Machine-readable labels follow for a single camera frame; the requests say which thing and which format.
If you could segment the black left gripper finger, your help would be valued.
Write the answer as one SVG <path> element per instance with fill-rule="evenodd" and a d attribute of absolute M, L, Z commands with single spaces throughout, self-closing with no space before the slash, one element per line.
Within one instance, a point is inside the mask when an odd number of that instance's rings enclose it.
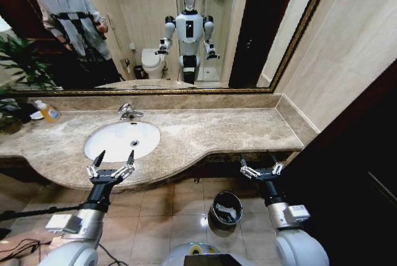
<path fill-rule="evenodd" d="M 132 150 L 128 156 L 126 164 L 115 171 L 115 177 L 128 177 L 135 170 L 135 168 L 133 167 L 134 162 L 135 151 Z"/>
<path fill-rule="evenodd" d="M 91 163 L 91 165 L 88 165 L 86 167 L 87 173 L 89 178 L 98 178 L 98 173 L 97 173 L 97 168 L 100 166 L 100 164 L 102 163 L 102 160 L 105 156 L 105 150 L 103 150 L 98 156 L 96 156 L 96 158 L 93 160 L 93 162 Z"/>

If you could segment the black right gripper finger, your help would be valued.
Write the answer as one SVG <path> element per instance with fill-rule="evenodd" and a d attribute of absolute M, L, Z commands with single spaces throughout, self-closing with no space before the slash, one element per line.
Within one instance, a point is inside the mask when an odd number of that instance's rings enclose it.
<path fill-rule="evenodd" d="M 269 156 L 271 157 L 271 159 L 274 162 L 274 165 L 272 167 L 272 174 L 280 175 L 284 168 L 284 164 L 282 162 L 280 162 L 270 151 L 267 151 L 267 153 L 269 154 Z"/>
<path fill-rule="evenodd" d="M 248 166 L 246 159 L 243 155 L 241 155 L 240 157 L 240 163 L 241 163 L 240 173 L 242 173 L 248 179 L 253 179 L 258 177 L 258 172 Z"/>

